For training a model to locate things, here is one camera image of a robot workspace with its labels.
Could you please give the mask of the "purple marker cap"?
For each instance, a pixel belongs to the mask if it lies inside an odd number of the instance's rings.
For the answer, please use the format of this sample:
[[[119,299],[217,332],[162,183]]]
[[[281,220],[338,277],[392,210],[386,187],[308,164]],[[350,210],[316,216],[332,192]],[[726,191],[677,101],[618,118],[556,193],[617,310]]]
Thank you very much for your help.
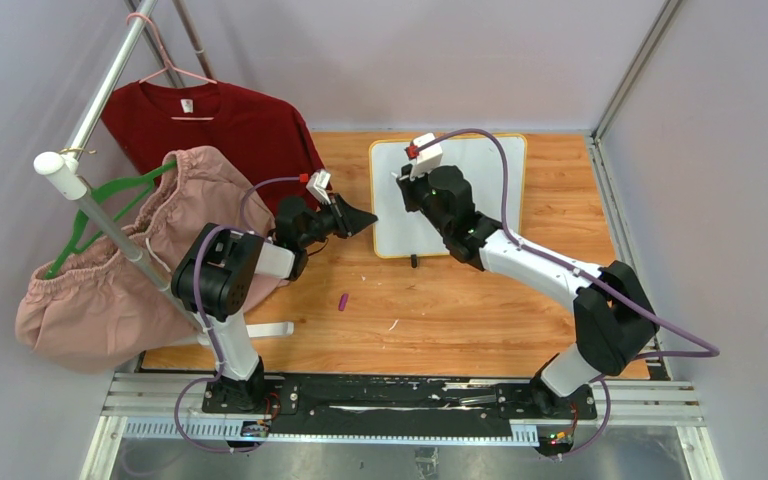
[[[344,311],[345,310],[346,305],[348,303],[348,299],[349,299],[349,294],[348,293],[344,293],[344,294],[341,295],[339,303],[338,303],[338,310],[339,311]]]

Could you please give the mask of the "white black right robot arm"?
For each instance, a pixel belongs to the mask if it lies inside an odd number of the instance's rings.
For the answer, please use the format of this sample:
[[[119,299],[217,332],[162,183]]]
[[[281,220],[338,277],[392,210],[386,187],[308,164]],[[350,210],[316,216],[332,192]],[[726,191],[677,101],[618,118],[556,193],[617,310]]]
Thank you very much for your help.
[[[529,382],[529,402],[540,415],[558,416],[580,387],[622,373],[658,332],[649,318],[653,308],[629,265],[580,262],[508,232],[476,209],[471,185],[456,166],[415,176],[405,165],[395,181],[406,211],[422,214],[453,258],[517,280],[572,314],[574,342]]]

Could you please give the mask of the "yellow-framed whiteboard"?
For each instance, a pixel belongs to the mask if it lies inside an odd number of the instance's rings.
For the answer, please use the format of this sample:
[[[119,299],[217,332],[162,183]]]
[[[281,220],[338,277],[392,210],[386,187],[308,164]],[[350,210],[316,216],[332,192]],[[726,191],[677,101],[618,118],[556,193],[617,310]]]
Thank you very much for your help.
[[[522,134],[501,134],[497,139],[508,165],[506,215],[510,229],[518,232],[528,143]],[[432,225],[421,214],[405,210],[396,175],[408,163],[407,146],[406,140],[382,140],[369,149],[372,211],[378,217],[373,225],[375,254],[384,259],[446,255],[448,251]],[[440,146],[441,163],[458,167],[471,184],[476,209],[499,220],[503,165],[495,145],[483,136],[465,135],[445,140]]]

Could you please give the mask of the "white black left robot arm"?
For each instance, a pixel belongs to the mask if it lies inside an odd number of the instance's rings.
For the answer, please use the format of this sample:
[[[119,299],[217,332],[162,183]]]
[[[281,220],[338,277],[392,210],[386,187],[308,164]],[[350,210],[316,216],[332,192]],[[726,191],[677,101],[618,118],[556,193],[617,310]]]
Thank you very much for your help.
[[[216,359],[212,399],[243,413],[266,400],[261,356],[244,320],[244,303],[256,276],[295,281],[314,243],[350,238],[374,225],[375,214],[329,195],[316,210],[297,196],[284,198],[266,238],[215,223],[206,224],[172,275],[171,292],[200,321]]]

